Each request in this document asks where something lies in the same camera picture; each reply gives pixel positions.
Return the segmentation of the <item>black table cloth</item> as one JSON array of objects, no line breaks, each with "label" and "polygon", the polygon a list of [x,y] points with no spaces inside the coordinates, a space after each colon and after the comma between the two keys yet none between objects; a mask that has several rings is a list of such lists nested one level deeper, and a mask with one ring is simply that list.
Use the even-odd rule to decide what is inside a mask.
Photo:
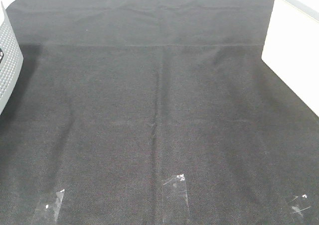
[{"label": "black table cloth", "polygon": [[162,225],[179,174],[189,225],[318,224],[319,119],[261,59],[273,3],[15,0],[1,224],[65,189],[57,225]]}]

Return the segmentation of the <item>middle clear tape strip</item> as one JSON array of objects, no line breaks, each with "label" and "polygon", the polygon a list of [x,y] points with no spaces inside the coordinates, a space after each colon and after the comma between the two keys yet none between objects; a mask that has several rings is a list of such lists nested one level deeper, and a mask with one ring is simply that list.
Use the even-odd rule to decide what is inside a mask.
[{"label": "middle clear tape strip", "polygon": [[189,206],[184,174],[172,175],[161,182],[162,224],[188,225]]}]

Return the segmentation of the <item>clear tape strip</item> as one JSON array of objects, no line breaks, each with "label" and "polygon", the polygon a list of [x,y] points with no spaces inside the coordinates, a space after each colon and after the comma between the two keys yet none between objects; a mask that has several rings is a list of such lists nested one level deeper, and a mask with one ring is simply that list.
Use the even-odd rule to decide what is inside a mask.
[{"label": "clear tape strip", "polygon": [[304,220],[312,208],[308,195],[292,195],[286,198],[290,214],[293,217]]},{"label": "clear tape strip", "polygon": [[65,189],[42,195],[36,205],[32,225],[56,225]]},{"label": "clear tape strip", "polygon": [[184,174],[172,175],[161,182],[162,224],[188,225],[189,206]]}]

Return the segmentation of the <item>white slotted storage box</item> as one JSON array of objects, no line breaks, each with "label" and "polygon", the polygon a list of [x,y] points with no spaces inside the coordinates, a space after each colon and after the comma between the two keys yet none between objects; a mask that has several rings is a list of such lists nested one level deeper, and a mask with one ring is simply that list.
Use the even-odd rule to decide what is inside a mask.
[{"label": "white slotted storage box", "polygon": [[319,0],[274,0],[264,63],[319,113]]}]

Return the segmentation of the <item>grey perforated basket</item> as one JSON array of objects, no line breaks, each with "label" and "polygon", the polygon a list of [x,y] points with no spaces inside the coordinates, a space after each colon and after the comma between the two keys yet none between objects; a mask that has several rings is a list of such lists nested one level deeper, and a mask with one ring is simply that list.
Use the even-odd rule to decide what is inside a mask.
[{"label": "grey perforated basket", "polygon": [[4,5],[0,25],[0,110],[3,111],[18,80],[23,55]]}]

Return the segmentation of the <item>left clear tape strip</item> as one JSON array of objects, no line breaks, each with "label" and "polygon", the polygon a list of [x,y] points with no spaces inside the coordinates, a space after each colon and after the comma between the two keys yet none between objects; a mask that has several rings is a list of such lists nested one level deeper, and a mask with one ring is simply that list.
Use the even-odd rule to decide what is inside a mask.
[{"label": "left clear tape strip", "polygon": [[42,195],[36,205],[32,225],[56,225],[65,189]]}]

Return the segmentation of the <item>right clear tape strip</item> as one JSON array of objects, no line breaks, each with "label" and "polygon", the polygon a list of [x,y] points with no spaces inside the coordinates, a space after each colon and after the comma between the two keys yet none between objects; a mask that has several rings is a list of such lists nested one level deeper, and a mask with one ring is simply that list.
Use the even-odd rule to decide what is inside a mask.
[{"label": "right clear tape strip", "polygon": [[286,198],[290,214],[293,217],[304,220],[312,208],[308,195],[292,195]]}]

